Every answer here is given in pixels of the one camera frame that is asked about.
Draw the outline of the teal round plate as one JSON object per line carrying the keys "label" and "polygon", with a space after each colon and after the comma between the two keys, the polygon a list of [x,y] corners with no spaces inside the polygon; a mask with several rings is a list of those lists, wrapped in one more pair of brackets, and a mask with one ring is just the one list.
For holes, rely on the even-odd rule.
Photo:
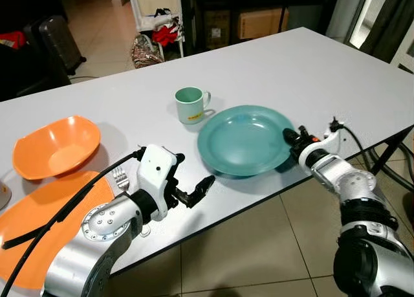
{"label": "teal round plate", "polygon": [[290,157],[284,129],[296,126],[260,105],[238,105],[211,116],[199,130],[196,148],[211,170],[251,177],[274,170]]}

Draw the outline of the green mug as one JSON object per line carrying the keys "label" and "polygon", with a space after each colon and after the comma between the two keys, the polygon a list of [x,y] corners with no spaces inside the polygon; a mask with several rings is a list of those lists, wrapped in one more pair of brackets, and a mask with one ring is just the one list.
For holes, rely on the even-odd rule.
{"label": "green mug", "polygon": [[205,119],[205,108],[211,102],[211,93],[198,87],[183,87],[174,95],[178,120],[196,124]]}

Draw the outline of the silver fork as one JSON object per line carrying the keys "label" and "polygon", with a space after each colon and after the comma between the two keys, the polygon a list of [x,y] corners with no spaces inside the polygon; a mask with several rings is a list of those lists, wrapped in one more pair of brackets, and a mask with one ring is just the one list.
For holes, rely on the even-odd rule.
{"label": "silver fork", "polygon": [[[118,186],[119,190],[124,193],[128,193],[129,190],[129,177],[126,170],[123,167],[117,167],[112,171],[112,177]],[[148,237],[151,234],[151,229],[146,224],[142,225],[140,236]]]}

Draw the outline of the black table leg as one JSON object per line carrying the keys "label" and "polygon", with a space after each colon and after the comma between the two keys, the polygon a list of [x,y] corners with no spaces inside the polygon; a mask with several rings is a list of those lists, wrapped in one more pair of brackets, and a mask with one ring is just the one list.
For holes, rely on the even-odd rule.
{"label": "black table leg", "polygon": [[391,158],[393,153],[396,152],[397,148],[401,146],[403,140],[408,136],[412,128],[413,125],[410,125],[408,128],[405,128],[384,140],[384,143],[387,144],[387,148],[384,152],[382,152],[381,156],[379,156],[378,160],[370,169],[370,172],[373,175],[378,175],[378,172],[382,169],[382,167],[384,167],[385,164],[387,164],[387,161]]}

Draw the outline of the patterned bag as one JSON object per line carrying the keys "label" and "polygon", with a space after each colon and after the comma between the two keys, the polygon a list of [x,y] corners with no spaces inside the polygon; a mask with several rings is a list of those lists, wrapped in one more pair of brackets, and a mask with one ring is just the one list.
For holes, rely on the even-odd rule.
{"label": "patterned bag", "polygon": [[162,49],[157,48],[153,44],[153,40],[144,34],[135,36],[132,48],[130,49],[130,57],[136,69],[165,61]]}

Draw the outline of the cardboard box on shelf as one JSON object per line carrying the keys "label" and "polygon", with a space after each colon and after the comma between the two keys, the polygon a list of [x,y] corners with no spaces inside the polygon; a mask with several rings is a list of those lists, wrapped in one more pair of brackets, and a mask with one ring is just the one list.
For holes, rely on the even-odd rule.
{"label": "cardboard box on shelf", "polygon": [[289,10],[277,8],[245,11],[239,15],[239,39],[258,39],[287,30]]}

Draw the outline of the orange bowl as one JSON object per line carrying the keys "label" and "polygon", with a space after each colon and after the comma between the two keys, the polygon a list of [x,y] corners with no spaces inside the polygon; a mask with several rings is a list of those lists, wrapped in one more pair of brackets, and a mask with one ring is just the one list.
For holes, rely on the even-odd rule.
{"label": "orange bowl", "polygon": [[12,166],[27,181],[63,175],[89,160],[100,141],[100,128],[94,122],[69,116],[18,139]]}

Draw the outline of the orange flat plate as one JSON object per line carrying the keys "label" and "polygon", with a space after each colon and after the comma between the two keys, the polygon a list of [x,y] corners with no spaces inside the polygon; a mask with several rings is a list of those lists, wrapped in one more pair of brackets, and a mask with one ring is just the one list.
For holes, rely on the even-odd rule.
{"label": "orange flat plate", "polygon": [[[87,182],[97,173],[80,171],[46,184],[33,191],[0,215],[0,290],[12,273],[29,244],[24,243],[3,249],[4,241],[21,237],[50,220]],[[106,179],[96,182],[71,214],[62,223],[56,223],[45,234],[24,264],[23,270],[13,283],[13,289],[42,289],[45,275],[53,259],[79,231],[81,221],[95,206],[113,200],[112,188]]]}

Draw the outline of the black shelf unit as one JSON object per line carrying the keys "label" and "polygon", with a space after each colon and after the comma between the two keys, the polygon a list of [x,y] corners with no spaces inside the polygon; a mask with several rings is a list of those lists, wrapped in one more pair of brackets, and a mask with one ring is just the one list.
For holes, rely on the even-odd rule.
{"label": "black shelf unit", "polygon": [[252,39],[239,39],[239,15],[245,11],[287,8],[287,30],[307,28],[324,34],[337,0],[181,0],[184,48],[198,54]]}

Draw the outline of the white rack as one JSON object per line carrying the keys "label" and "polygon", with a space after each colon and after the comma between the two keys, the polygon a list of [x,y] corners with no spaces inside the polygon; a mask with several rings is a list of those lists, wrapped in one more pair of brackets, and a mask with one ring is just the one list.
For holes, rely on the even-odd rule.
{"label": "white rack", "polygon": [[[144,34],[151,39],[153,31],[162,25],[180,25],[181,37],[177,42],[174,42],[171,45],[177,46],[179,58],[184,57],[184,32],[180,22],[180,14],[174,14],[171,10],[162,8],[156,9],[154,15],[146,15],[145,13],[142,13],[141,2],[139,0],[130,0],[130,3],[136,23],[137,36],[139,34]],[[153,44],[156,45],[157,48],[162,49],[163,55],[165,56],[164,49],[166,47],[155,42],[153,42]]]}

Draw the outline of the dark suitcase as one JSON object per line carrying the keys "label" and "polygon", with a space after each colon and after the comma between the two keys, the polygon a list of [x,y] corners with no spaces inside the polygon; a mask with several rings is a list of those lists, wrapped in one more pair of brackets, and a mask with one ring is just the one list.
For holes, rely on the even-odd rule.
{"label": "dark suitcase", "polygon": [[87,61],[62,16],[47,16],[33,20],[23,27],[23,32],[33,49],[60,60],[65,72],[70,76],[75,75],[80,64]]}

